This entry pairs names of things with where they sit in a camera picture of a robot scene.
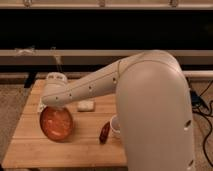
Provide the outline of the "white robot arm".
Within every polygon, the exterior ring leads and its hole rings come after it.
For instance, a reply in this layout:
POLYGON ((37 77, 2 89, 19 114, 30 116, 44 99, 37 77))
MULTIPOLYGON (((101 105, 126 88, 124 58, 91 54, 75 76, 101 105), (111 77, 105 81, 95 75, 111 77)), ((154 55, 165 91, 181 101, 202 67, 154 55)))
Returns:
POLYGON ((151 50, 71 83, 48 77, 42 102, 60 107, 111 93, 128 171, 196 171, 189 86, 175 57, 151 50))

